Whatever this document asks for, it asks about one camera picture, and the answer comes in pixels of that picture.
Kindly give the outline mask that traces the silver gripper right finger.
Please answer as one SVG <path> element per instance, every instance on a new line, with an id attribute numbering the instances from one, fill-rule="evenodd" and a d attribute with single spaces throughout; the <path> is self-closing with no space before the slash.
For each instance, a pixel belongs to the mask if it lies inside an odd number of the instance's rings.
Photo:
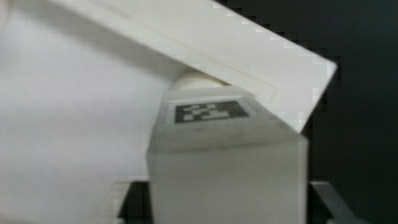
<path id="1" fill-rule="evenodd" d="M 310 182 L 310 224 L 362 224 L 332 184 Z"/>

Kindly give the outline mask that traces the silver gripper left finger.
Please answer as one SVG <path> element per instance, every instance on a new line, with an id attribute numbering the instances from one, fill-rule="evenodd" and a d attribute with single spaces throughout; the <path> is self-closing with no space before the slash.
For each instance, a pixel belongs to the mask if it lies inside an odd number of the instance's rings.
<path id="1" fill-rule="evenodd" d="M 150 224 L 149 184 L 145 181 L 113 184 L 95 224 Z"/>

